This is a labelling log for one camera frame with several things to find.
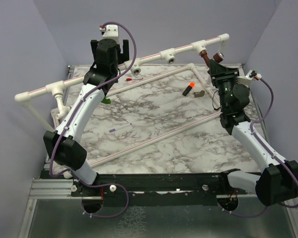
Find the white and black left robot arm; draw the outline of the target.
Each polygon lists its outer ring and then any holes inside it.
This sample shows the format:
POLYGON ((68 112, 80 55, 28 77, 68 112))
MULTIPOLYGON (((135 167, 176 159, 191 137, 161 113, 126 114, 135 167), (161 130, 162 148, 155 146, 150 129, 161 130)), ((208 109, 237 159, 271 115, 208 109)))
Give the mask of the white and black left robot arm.
POLYGON ((88 162, 80 145, 82 133, 96 107, 118 81, 118 65, 129 60, 129 41, 121 45, 114 39, 90 42, 94 62, 85 74, 80 94, 55 131, 46 131, 43 140, 51 162, 64 166, 83 183, 82 189, 93 196, 99 192, 98 173, 88 162))

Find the white PVC pipe frame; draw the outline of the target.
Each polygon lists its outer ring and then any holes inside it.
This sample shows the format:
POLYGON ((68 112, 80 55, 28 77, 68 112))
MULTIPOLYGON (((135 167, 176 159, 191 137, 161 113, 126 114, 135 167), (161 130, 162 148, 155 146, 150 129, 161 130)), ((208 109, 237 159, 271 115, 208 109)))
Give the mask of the white PVC pipe frame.
MULTIPOLYGON (((219 51, 223 51, 225 49, 225 46, 228 40, 229 40, 229 34, 224 33, 211 39, 200 40, 178 48, 170 48, 167 50, 163 50, 159 53, 156 53, 150 56, 136 58, 134 65, 130 69, 130 72, 133 76, 137 76, 140 74, 141 66, 143 65, 149 65, 151 62, 157 61, 157 60, 165 60, 168 64, 172 64, 177 54, 189 52, 189 51, 196 51, 198 53, 201 53, 202 51, 206 51, 206 46, 209 46, 215 43, 219 43, 220 44, 219 51)), ((30 101, 34 98, 40 97, 45 94, 52 95, 51 91, 53 89, 61 88, 64 92, 64 99, 63 99, 63 102, 64 102, 65 95, 68 93, 68 88, 74 85, 78 85, 82 82, 83 82, 83 76, 70 78, 65 81, 57 81, 30 92, 23 92, 23 93, 16 94, 14 96, 14 99, 16 102, 20 103, 23 107, 25 107, 43 125, 43 127, 47 131, 54 132, 55 129, 45 119, 43 119, 43 117, 38 113, 38 111, 31 105, 30 101)), ((57 121, 64 121, 66 116, 63 119, 57 119, 57 115, 54 115, 57 121)))

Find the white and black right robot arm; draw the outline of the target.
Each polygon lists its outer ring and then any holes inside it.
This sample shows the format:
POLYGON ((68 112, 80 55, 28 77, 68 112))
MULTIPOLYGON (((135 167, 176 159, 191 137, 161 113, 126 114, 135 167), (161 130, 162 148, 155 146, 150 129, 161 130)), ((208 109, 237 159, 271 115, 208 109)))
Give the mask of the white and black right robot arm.
POLYGON ((244 111, 250 103, 249 85, 263 81, 261 74, 251 70, 240 76, 237 68, 223 66, 213 59, 208 66, 212 85, 220 98, 221 125, 246 148, 261 172, 259 176, 239 169, 223 172, 219 190, 229 194, 236 188, 243 189, 256 194, 265 206, 298 198, 298 163, 273 149, 254 128, 260 120, 251 120, 244 111))

